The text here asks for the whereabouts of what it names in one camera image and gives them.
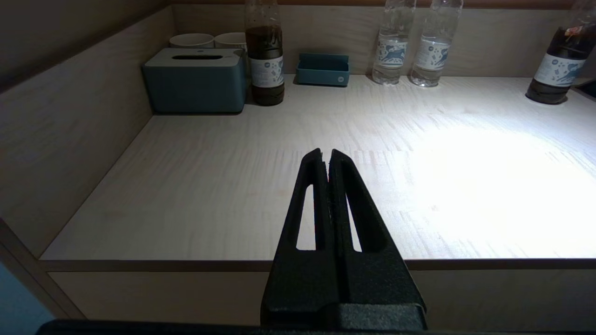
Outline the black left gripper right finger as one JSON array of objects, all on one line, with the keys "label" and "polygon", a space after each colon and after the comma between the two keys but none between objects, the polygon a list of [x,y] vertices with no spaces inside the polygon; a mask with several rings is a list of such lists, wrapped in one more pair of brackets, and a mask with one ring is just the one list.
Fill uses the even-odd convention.
[{"label": "black left gripper right finger", "polygon": [[329,191],[341,329],[426,329],[426,305],[352,159],[333,150]]}]

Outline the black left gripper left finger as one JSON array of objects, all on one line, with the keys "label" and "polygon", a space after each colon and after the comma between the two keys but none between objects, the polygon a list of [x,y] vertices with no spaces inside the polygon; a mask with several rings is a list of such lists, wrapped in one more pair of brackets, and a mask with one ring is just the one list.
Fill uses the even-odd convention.
[{"label": "black left gripper left finger", "polygon": [[[323,328],[324,309],[339,300],[326,166],[319,148],[300,163],[296,183],[260,304],[265,327]],[[313,188],[315,249],[298,235],[307,188]]]}]

